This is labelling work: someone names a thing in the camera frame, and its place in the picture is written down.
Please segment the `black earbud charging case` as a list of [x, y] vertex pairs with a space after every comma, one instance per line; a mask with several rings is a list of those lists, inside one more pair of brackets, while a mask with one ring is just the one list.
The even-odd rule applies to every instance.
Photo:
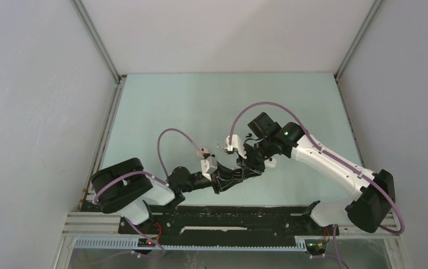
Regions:
[[244, 171], [242, 169], [235, 170], [234, 176], [236, 178], [244, 178]]

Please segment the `beige earbud charging case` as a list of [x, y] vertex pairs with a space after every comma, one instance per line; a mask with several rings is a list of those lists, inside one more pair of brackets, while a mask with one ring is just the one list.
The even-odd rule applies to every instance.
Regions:
[[210, 150], [208, 148], [205, 148], [205, 147], [201, 147], [200, 151], [201, 151], [202, 156], [207, 156], [207, 155], [211, 154]]

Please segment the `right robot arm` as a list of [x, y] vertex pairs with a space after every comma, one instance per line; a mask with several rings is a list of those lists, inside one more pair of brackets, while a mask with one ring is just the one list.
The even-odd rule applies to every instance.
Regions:
[[252, 146], [236, 134], [226, 137], [226, 151], [238, 153], [241, 167], [261, 174], [267, 161], [275, 155], [283, 155], [322, 173], [347, 193], [347, 198], [341, 201], [313, 202], [302, 219], [307, 233], [317, 234], [325, 226], [344, 219], [367, 233], [374, 233], [381, 227], [396, 197], [390, 172], [384, 169], [374, 172], [356, 165], [323, 146], [297, 123], [280, 126], [265, 112], [248, 127], [259, 139]]

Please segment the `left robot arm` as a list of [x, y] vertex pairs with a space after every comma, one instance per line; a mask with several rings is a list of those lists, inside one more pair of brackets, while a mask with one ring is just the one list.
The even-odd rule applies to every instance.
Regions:
[[199, 172], [179, 166], [162, 180], [145, 171], [140, 159], [134, 157], [91, 177], [95, 191], [92, 203], [104, 214], [120, 214], [144, 234], [153, 228], [152, 205], [174, 209], [185, 200], [185, 193], [210, 188], [219, 194], [245, 178], [244, 169], [229, 169], [211, 156], [201, 161]]

